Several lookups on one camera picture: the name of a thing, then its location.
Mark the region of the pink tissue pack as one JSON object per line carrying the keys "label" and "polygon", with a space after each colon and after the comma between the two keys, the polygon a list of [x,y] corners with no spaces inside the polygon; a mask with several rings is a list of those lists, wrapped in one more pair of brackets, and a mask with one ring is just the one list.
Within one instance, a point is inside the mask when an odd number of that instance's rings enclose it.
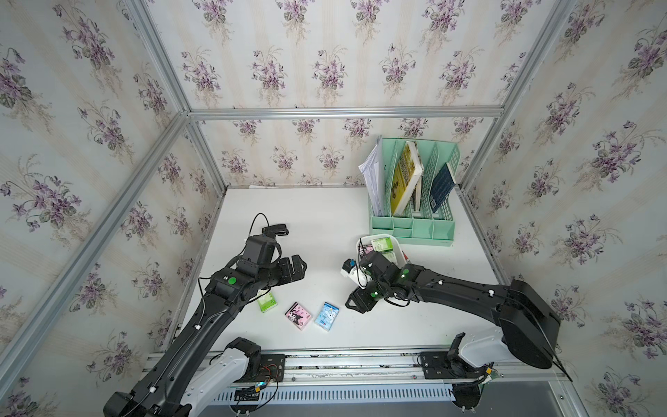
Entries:
{"label": "pink tissue pack", "polygon": [[312,315],[299,302],[295,302],[287,310],[285,317],[299,330],[303,330],[312,319]]}

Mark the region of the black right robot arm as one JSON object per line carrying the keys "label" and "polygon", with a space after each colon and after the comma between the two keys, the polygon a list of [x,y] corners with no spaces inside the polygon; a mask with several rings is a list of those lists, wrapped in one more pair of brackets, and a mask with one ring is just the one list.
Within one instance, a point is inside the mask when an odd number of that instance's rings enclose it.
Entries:
{"label": "black right robot arm", "polygon": [[365,314],[380,301],[401,307],[413,302],[443,305],[493,323],[508,352],[524,364],[538,369],[561,364],[556,353],[561,319],[524,281],[474,283],[414,263],[399,266],[375,251],[359,261],[345,260],[341,273],[357,283],[347,298],[348,309]]}

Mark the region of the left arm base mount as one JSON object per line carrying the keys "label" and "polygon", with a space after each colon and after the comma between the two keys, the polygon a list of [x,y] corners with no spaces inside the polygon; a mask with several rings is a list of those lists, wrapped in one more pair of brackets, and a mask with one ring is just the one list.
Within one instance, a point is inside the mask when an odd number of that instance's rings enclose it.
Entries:
{"label": "left arm base mount", "polygon": [[229,349],[241,352],[241,356],[248,360],[237,382],[251,383],[251,386],[236,389],[233,398],[235,402],[259,401],[261,393],[271,383],[277,389],[279,383],[283,382],[287,359],[284,354],[265,353],[258,344],[241,337],[229,343],[226,350]]}

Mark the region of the blue tissue pack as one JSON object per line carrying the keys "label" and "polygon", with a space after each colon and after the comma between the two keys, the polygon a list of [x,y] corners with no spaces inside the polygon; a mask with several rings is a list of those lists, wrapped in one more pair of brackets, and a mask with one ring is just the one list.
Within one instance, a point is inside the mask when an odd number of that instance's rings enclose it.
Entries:
{"label": "blue tissue pack", "polygon": [[333,324],[335,323],[339,314],[340,309],[337,306],[329,302],[324,302],[319,314],[314,320],[314,323],[323,330],[329,332],[333,328]]}

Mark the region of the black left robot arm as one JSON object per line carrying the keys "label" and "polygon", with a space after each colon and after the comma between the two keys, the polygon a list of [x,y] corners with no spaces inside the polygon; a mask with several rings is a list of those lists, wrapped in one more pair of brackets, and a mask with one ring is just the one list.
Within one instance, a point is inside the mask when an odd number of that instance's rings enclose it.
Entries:
{"label": "black left robot arm", "polygon": [[276,241],[287,234],[278,224],[250,236],[241,254],[210,276],[196,312],[156,366],[130,392],[115,392],[104,415],[194,416],[206,392],[196,387],[196,370],[222,332],[260,291],[304,278],[307,264],[284,257]]}

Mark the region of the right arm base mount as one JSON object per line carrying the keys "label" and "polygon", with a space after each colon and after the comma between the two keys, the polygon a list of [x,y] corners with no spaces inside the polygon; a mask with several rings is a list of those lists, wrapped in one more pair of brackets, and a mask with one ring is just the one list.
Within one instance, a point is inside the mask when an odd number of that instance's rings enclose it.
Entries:
{"label": "right arm base mount", "polygon": [[491,379],[494,362],[474,366],[460,355],[464,332],[455,336],[452,345],[446,351],[422,352],[417,356],[417,364],[427,380],[462,380],[452,385],[453,404],[462,412],[475,412],[484,390],[484,384]]}

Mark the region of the green tissue pack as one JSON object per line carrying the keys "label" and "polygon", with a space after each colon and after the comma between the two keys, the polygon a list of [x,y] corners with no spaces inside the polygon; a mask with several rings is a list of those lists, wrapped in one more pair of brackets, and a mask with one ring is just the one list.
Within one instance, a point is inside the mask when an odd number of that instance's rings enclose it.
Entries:
{"label": "green tissue pack", "polygon": [[258,299],[257,304],[262,313],[267,313],[275,308],[278,302],[272,292],[267,292]]}
{"label": "green tissue pack", "polygon": [[397,256],[396,256],[396,254],[395,254],[394,252],[392,252],[392,251],[382,252],[381,254],[382,254],[387,260],[389,260],[389,262],[392,262],[392,263],[394,263],[394,264],[397,264],[397,263],[399,262],[399,261],[398,261],[398,258],[397,258]]}
{"label": "green tissue pack", "polygon": [[394,244],[390,237],[375,238],[371,241],[371,246],[376,252],[387,252],[394,250]]}

